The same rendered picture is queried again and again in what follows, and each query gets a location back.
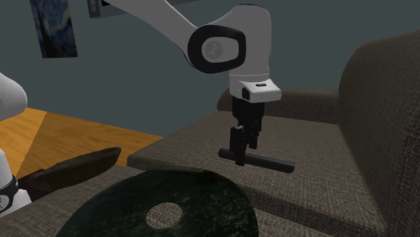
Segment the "brown fabric sofa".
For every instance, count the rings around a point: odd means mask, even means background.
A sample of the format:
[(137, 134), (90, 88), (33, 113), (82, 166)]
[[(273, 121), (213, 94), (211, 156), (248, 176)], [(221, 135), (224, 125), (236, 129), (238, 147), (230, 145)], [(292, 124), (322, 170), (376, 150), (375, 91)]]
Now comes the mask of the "brown fabric sofa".
[(192, 166), (226, 176), (254, 205), (260, 237), (420, 237), (420, 30), (374, 40), (336, 90), (283, 88), (266, 105), (256, 153), (291, 174), (221, 159), (234, 123), (217, 112), (128, 157), (126, 166), (55, 191), (0, 219), (0, 237), (55, 237), (90, 197), (142, 171)]

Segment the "dark green disc with hole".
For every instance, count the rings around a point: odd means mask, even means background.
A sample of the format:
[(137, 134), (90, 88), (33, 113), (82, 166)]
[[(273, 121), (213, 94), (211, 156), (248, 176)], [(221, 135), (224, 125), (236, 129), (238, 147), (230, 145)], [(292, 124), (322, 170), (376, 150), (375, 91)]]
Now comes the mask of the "dark green disc with hole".
[[(180, 206), (179, 221), (152, 228), (149, 210)], [(252, 203), (228, 178), (200, 168), (160, 168), (126, 178), (85, 202), (56, 237), (258, 237)]]

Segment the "black cylinder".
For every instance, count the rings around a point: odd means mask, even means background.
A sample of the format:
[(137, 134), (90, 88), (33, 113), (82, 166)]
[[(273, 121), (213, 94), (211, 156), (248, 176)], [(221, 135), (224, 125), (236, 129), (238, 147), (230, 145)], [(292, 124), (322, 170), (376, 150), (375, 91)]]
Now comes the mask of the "black cylinder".
[(223, 159), (235, 161), (239, 166), (249, 164), (252, 166), (258, 166), (261, 168), (267, 168), (270, 170), (276, 170), (284, 173), (292, 173), (295, 170), (295, 163), (287, 162), (283, 160), (276, 160), (264, 156), (258, 156), (254, 154), (244, 154), (243, 156), (236, 156), (233, 152), (228, 149), (221, 148), (218, 151), (218, 156)]

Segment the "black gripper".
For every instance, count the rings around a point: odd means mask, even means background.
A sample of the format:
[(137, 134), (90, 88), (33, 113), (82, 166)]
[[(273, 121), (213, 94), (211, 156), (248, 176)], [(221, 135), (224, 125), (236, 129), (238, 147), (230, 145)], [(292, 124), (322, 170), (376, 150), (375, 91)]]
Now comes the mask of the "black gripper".
[[(235, 156), (235, 164), (244, 166), (244, 156), (247, 146), (250, 149), (258, 148), (258, 136), (262, 129), (262, 117), (265, 112), (265, 103), (250, 103), (236, 97), (232, 98), (232, 114), (238, 120), (239, 127), (230, 129), (230, 151)], [(247, 137), (243, 126), (255, 125), (246, 129)]]

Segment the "blue wall picture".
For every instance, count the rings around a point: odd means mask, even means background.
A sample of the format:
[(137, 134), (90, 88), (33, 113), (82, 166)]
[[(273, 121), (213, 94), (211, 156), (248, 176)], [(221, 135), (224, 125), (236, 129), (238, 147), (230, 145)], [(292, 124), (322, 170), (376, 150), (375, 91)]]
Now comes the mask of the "blue wall picture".
[(68, 0), (29, 0), (43, 59), (78, 57)]

